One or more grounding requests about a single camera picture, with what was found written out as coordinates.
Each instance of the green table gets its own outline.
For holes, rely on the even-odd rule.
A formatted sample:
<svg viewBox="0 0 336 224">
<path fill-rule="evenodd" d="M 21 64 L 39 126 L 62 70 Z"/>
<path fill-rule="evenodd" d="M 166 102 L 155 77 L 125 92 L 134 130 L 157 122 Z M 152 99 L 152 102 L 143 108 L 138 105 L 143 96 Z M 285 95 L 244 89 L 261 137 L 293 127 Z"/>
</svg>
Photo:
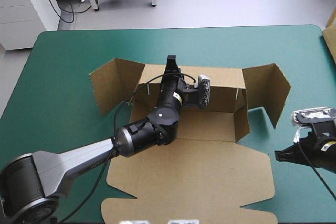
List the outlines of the green table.
<svg viewBox="0 0 336 224">
<path fill-rule="evenodd" d="M 179 65 L 245 68 L 275 62 L 281 67 L 292 89 L 277 129 L 256 109 L 249 112 L 251 133 L 239 141 L 269 154 L 276 195 L 248 208 L 271 211 L 280 222 L 336 221 L 335 202 L 311 169 L 276 162 L 274 156 L 274 150 L 292 144 L 293 110 L 336 106 L 336 67 L 321 30 L 312 25 L 42 33 L 0 120 L 0 165 L 22 153 L 62 152 L 110 136 L 113 111 L 100 117 L 89 73 L 114 57 L 165 64 L 170 54 Z M 128 116 L 125 110 L 119 125 Z M 59 219 L 80 203 L 99 170 L 75 181 L 57 211 Z M 321 173 L 336 191 L 335 175 Z M 71 220 L 102 221 L 100 204 L 113 196 L 125 194 L 103 179 Z"/>
</svg>

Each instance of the power cord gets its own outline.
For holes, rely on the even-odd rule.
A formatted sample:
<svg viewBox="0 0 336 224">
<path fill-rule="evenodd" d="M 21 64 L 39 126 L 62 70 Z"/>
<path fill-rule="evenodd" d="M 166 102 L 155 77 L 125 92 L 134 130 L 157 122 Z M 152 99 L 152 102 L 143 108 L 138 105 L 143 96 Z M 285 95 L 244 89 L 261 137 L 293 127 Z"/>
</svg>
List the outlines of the power cord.
<svg viewBox="0 0 336 224">
<path fill-rule="evenodd" d="M 150 79 L 148 82 L 146 82 L 144 85 L 142 85 L 141 87 L 139 87 L 138 89 L 136 89 L 133 93 L 131 93 L 125 100 L 123 100 L 121 102 L 121 104 L 118 106 L 118 109 L 117 111 L 115 112 L 114 114 L 114 117 L 113 117 L 113 127 L 114 127 L 114 138 L 117 139 L 117 116 L 119 114 L 119 112 L 121 111 L 122 107 L 128 102 L 130 101 L 130 99 L 136 95 L 140 90 L 142 90 L 144 87 L 147 87 L 149 83 L 151 83 L 152 81 L 160 78 L 160 77 L 163 77 L 163 76 L 187 76 L 189 78 L 191 78 L 194 83 L 196 83 L 196 80 L 194 77 L 190 76 L 189 74 L 185 74 L 185 73 L 164 73 L 164 74 L 161 74 L 159 76 L 156 76 L 152 79 Z M 111 158 L 113 158 L 113 156 L 116 154 L 116 149 L 112 149 L 109 153 L 109 156 L 108 158 L 105 160 L 104 162 L 104 165 L 98 175 L 98 178 L 96 180 L 96 182 L 94 183 L 93 185 L 93 188 L 91 189 L 91 192 L 85 197 L 85 199 L 70 213 L 68 214 L 66 217 L 64 217 L 60 222 L 58 222 L 57 224 L 63 224 L 65 221 L 67 221 L 69 218 L 71 218 L 87 201 L 88 199 L 92 196 L 92 194 L 95 192 L 95 189 L 97 188 L 98 184 L 99 184 L 99 181 L 101 180 L 101 177 L 105 171 L 105 168 L 109 162 L 109 160 Z"/>
<path fill-rule="evenodd" d="M 71 4 L 70 0 L 67 0 L 67 1 L 68 1 L 69 5 L 70 5 L 71 11 L 65 10 L 65 9 L 63 9 L 63 8 L 60 8 L 60 9 L 63 10 L 64 12 L 72 13 L 72 20 L 71 20 L 71 21 L 67 21 L 67 20 L 63 19 L 63 18 L 58 14 L 58 12 L 57 12 L 56 9 L 54 8 L 54 6 L 53 6 L 51 0 L 49 0 L 49 3 L 51 4 L 51 7 L 53 8 L 53 10 L 54 10 L 54 12 L 56 13 L 56 15 L 57 15 L 62 21 L 64 21 L 65 23 L 68 23 L 68 24 L 71 24 L 71 23 L 73 23 L 73 22 L 75 21 L 75 14 L 84 13 L 84 12 L 88 11 L 88 10 L 91 8 L 91 6 L 89 6 L 87 9 L 85 9 L 85 10 L 83 10 L 83 11 L 80 11 L 80 12 L 74 12 L 74 8 L 72 7 L 72 4 Z"/>
<path fill-rule="evenodd" d="M 308 157 L 306 156 L 306 154 L 304 153 L 300 141 L 298 141 L 298 145 L 299 145 L 299 149 L 300 152 L 302 153 L 302 155 L 304 156 L 305 160 L 308 162 L 308 164 L 310 165 L 310 167 L 313 169 L 313 171 L 316 173 L 316 175 L 319 177 L 319 179 L 321 180 L 321 182 L 324 184 L 324 186 L 326 187 L 326 189 L 329 191 L 329 193 L 331 194 L 331 196 L 334 198 L 334 200 L 336 200 L 336 195 L 335 193 L 331 190 L 331 188 L 328 186 L 327 182 L 322 178 L 321 174 L 316 170 L 316 168 L 313 166 L 313 164 L 310 162 L 310 160 L 308 159 Z"/>
</svg>

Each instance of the gray floor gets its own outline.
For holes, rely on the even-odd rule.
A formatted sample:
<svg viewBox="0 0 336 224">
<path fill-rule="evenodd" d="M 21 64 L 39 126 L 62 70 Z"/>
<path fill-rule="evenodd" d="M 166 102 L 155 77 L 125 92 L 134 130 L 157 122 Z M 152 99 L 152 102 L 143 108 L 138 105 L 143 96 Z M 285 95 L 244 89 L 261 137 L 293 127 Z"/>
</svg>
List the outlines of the gray floor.
<svg viewBox="0 0 336 224">
<path fill-rule="evenodd" d="M 77 11 L 89 2 L 72 0 Z M 104 0 L 60 30 L 315 24 L 324 29 L 336 0 Z M 0 47 L 0 116 L 30 53 Z"/>
</svg>

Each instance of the cardboard box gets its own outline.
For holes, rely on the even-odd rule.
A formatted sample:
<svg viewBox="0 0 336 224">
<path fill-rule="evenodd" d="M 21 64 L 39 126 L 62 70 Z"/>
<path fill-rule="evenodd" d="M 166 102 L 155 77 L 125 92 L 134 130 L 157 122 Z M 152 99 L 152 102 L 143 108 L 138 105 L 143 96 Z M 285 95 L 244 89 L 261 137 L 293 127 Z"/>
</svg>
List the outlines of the cardboard box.
<svg viewBox="0 0 336 224">
<path fill-rule="evenodd" d="M 323 37 L 327 46 L 331 52 L 331 56 L 334 58 L 336 62 L 336 24 L 329 26 L 327 29 L 323 31 Z"/>
<path fill-rule="evenodd" d="M 94 71 L 90 78 L 101 114 L 164 67 L 114 59 Z M 272 213 L 240 208 L 272 198 L 275 189 L 269 157 L 236 142 L 250 131 L 248 109 L 263 106 L 276 126 L 290 90 L 284 74 L 274 63 L 247 69 L 180 68 L 211 79 L 209 106 L 182 110 L 173 143 L 112 160 L 108 184 L 137 199 L 106 199 L 101 205 L 104 221 L 276 224 Z M 143 89 L 134 98 L 130 121 L 144 118 L 155 106 L 160 81 L 150 84 L 150 95 Z"/>
</svg>

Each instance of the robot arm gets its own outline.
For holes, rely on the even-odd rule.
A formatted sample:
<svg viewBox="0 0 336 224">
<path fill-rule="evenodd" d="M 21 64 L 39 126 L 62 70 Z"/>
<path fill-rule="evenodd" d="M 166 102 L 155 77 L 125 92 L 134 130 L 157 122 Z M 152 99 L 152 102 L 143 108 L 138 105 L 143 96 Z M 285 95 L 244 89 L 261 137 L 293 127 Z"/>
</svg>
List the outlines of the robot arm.
<svg viewBox="0 0 336 224">
<path fill-rule="evenodd" d="M 275 151 L 276 160 L 310 166 L 300 146 L 311 164 L 336 173 L 336 109 L 312 108 L 294 111 L 293 125 L 299 126 L 294 145 Z M 300 138 L 300 130 L 309 128 L 308 136 Z"/>
<path fill-rule="evenodd" d="M 0 223 L 40 223 L 55 212 L 58 199 L 67 197 L 79 175 L 107 158 L 129 157 L 155 144 L 174 141 L 181 108 L 208 106 L 210 80 L 199 76 L 197 86 L 187 84 L 175 56 L 168 56 L 164 73 L 156 107 L 144 119 L 119 128 L 116 138 L 61 154 L 38 151 L 22 155 L 5 166 L 0 172 Z"/>
</svg>

